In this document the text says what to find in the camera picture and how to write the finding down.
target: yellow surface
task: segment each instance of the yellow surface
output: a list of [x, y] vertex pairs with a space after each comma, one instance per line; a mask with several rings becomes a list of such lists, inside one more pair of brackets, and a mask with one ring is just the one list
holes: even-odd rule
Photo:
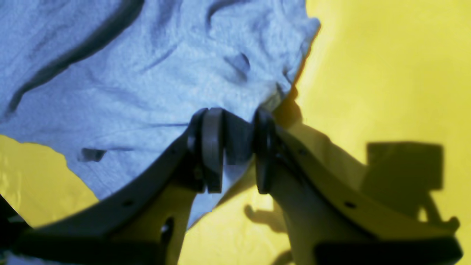
[[[308, 0], [308, 11], [320, 18], [322, 29], [296, 85], [299, 109], [287, 101], [277, 117], [324, 158], [333, 155], [327, 151], [333, 147], [320, 134], [307, 137], [312, 131], [301, 121], [361, 162], [369, 141], [442, 144], [443, 189], [431, 194], [443, 220], [458, 216], [457, 236], [470, 252], [471, 2]], [[361, 168], [348, 161], [330, 167], [361, 189]], [[233, 190], [189, 231], [181, 264], [268, 265], [286, 256], [280, 210], [269, 196], [257, 194], [251, 176], [253, 171], [238, 185], [239, 193]], [[1, 194], [32, 225], [96, 202], [64, 158], [45, 147], [0, 137], [0, 177]], [[459, 264], [471, 259], [465, 255]]]

